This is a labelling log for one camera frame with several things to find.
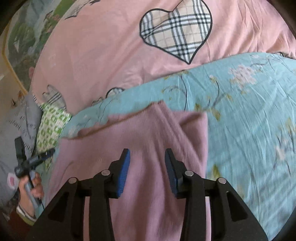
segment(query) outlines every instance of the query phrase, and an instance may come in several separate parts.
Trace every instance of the green checkered pillow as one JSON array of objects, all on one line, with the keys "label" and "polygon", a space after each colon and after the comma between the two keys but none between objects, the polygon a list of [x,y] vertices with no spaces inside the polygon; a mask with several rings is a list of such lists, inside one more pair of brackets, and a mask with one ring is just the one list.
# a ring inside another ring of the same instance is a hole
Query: green checkered pillow
[{"label": "green checkered pillow", "polygon": [[[36,149],[37,153],[44,152],[56,146],[64,126],[72,115],[48,103],[41,105],[43,115],[39,126]],[[51,158],[45,161],[45,169],[48,171]]]}]

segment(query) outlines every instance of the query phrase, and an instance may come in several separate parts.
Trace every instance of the bedding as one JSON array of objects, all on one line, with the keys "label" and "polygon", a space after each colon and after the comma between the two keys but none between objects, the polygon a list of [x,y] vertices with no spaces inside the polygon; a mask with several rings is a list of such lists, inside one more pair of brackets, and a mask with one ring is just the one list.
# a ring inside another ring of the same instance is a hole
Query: bedding
[{"label": "bedding", "polygon": [[[44,103],[41,105],[43,115],[37,133],[36,151],[45,152],[54,148],[58,142],[59,136],[72,115],[56,106]],[[47,159],[44,164],[46,170],[51,165],[52,158]]]},{"label": "bedding", "polygon": [[293,0],[268,0],[281,14],[291,32],[296,37],[296,17],[294,14],[295,2]]},{"label": "bedding", "polygon": [[[76,137],[110,115],[137,112],[160,100],[173,111],[206,111],[206,178],[225,177],[271,240],[296,201],[295,72],[296,61],[283,56],[231,56],[106,98],[73,116],[61,136]],[[59,148],[48,173],[39,167],[45,196],[58,157]]]},{"label": "bedding", "polygon": [[[109,200],[115,240],[179,241],[185,200],[177,200],[172,194],[164,153],[166,148],[172,148],[187,169],[204,177],[208,154],[207,114],[172,112],[164,102],[159,102],[138,113],[108,119],[107,125],[81,130],[78,138],[61,139],[46,202],[69,178],[94,177],[108,169],[112,161],[119,159],[122,150],[128,148],[131,161],[124,192],[119,199]],[[89,199],[85,207],[83,240],[87,241]],[[206,240],[210,241],[209,209],[204,227],[207,227]]]},{"label": "bedding", "polygon": [[296,48],[266,0],[77,0],[48,31],[29,71],[33,92],[72,114],[110,91],[213,60],[244,52],[295,58]]}]

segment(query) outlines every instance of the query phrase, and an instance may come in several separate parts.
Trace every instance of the pink ear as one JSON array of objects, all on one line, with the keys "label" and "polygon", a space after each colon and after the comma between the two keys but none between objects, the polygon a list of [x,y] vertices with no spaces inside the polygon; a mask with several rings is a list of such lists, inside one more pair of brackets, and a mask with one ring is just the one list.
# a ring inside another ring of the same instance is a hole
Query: pink ear
[{"label": "pink ear", "polygon": [[13,177],[10,177],[10,184],[11,186],[15,186],[15,179]]},{"label": "pink ear", "polygon": [[7,185],[10,189],[16,190],[18,187],[19,180],[14,173],[8,173]]}]

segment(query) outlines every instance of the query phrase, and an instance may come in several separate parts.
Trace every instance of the gray pillow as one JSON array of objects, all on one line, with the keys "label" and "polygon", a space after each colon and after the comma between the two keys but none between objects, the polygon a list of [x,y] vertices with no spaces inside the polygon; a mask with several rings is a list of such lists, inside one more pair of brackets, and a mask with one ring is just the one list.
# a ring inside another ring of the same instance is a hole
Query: gray pillow
[{"label": "gray pillow", "polygon": [[8,175],[14,174],[18,165],[15,153],[15,138],[21,136],[27,158],[32,156],[42,116],[41,109],[29,92],[22,104],[9,111],[0,123],[0,208],[9,212],[7,205],[17,188],[9,187]]}]

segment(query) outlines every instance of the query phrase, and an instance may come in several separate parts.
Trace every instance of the plaid heart pattern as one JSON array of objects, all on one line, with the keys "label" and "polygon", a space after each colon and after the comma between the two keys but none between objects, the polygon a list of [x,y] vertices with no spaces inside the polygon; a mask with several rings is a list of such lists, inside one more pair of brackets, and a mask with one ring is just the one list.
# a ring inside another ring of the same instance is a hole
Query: plaid heart pattern
[{"label": "plaid heart pattern", "polygon": [[202,0],[183,0],[171,12],[152,9],[140,21],[143,41],[190,64],[212,29],[212,15]]}]

